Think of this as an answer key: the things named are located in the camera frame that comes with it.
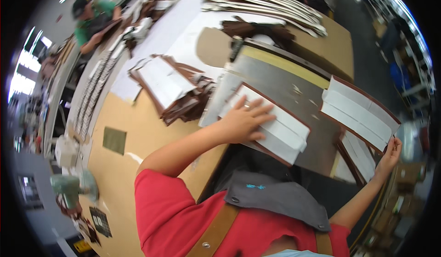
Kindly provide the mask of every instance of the apron strap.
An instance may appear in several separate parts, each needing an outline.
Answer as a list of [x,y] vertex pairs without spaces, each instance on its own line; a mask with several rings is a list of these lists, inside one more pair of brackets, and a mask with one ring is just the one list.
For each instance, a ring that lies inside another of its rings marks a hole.
[[212,257],[233,225],[239,209],[237,206],[225,203],[187,257]]
[[[186,257],[212,257],[230,230],[240,208],[225,203]],[[315,232],[318,254],[333,254],[328,232]]]
[[328,232],[315,232],[315,242],[317,243],[317,253],[333,256],[331,239]]

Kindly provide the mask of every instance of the stack of leather pieces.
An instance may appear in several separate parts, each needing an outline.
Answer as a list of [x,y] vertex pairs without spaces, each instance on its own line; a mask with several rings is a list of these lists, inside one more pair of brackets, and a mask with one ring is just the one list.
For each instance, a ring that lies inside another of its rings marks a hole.
[[242,39],[252,38],[257,34],[269,36],[276,46],[292,53],[294,51],[295,35],[291,34],[284,25],[267,23],[248,23],[239,16],[237,21],[222,21],[222,31],[228,36],[240,36]]
[[152,55],[152,58],[160,57],[167,64],[169,64],[175,71],[180,73],[196,88],[189,91],[183,97],[175,100],[170,106],[164,108],[155,97],[150,87],[141,78],[141,67],[135,66],[129,70],[129,76],[137,81],[153,101],[155,109],[160,119],[163,120],[165,125],[169,126],[177,119],[181,119],[183,122],[197,120],[201,117],[204,108],[210,98],[210,95],[214,89],[214,81],[212,78],[208,78],[203,75],[203,71],[191,67],[187,64],[176,62],[173,57],[165,55]]
[[162,9],[162,10],[155,9],[158,1],[165,1],[165,0],[148,0],[148,1],[144,2],[141,5],[141,11],[140,11],[139,16],[136,19],[135,23],[132,24],[132,20],[134,17],[134,14],[132,13],[132,15],[130,15],[130,17],[128,17],[126,19],[126,21],[124,22],[123,29],[125,29],[129,26],[137,27],[139,25],[139,22],[141,19],[148,18],[148,17],[152,18],[152,25],[153,25],[165,13],[165,9]]
[[252,13],[284,20],[311,36],[327,36],[323,16],[296,0],[204,0],[203,11]]

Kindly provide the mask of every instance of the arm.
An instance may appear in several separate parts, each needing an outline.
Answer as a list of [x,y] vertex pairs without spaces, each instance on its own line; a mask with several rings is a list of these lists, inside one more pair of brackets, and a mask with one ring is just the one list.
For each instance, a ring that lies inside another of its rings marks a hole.
[[94,49],[95,45],[99,44],[99,42],[101,42],[101,40],[103,39],[103,36],[104,36],[104,34],[102,32],[98,32],[98,33],[94,34],[87,43],[84,43],[80,47],[80,52],[82,54],[86,54],[86,53],[92,51]]
[[116,6],[113,9],[112,20],[118,20],[119,18],[121,18],[121,7],[120,6]]
[[355,226],[398,162],[401,154],[401,146],[402,143],[399,138],[389,140],[386,153],[378,163],[373,178],[355,197],[329,219],[330,223],[338,224],[348,229],[352,229]]
[[150,169],[169,177],[178,177],[199,155],[220,144],[264,139],[265,136],[255,132],[255,129],[276,118],[267,114],[273,106],[260,106],[262,99],[259,99],[246,108],[245,100],[242,97],[220,121],[148,155],[139,166],[137,174]]

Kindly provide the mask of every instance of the wrist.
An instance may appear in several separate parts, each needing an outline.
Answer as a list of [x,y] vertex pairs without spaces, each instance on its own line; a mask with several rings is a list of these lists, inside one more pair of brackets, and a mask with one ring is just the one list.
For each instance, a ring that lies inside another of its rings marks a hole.
[[209,133],[211,141],[217,145],[226,144],[228,142],[227,132],[222,128],[220,121],[213,123],[210,126],[205,127]]

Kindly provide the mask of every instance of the cardboard box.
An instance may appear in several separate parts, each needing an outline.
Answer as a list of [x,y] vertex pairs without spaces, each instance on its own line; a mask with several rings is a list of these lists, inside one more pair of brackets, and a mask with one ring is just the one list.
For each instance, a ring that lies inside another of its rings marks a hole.
[[378,38],[383,37],[383,34],[386,32],[387,25],[378,19],[376,19],[373,23],[373,28],[375,29],[375,34]]
[[382,235],[390,235],[395,230],[397,224],[398,217],[389,210],[383,210],[372,229]]
[[363,245],[368,248],[375,248],[380,241],[380,235],[371,230],[364,239]]
[[426,177],[426,163],[401,163],[397,166],[395,182],[398,188],[414,186]]
[[354,82],[354,54],[351,34],[344,27],[323,15],[322,25],[328,36],[314,38],[295,27],[287,26],[295,35],[294,54],[338,76]]
[[384,210],[399,216],[416,216],[422,212],[423,207],[422,200],[412,194],[392,194],[387,199]]

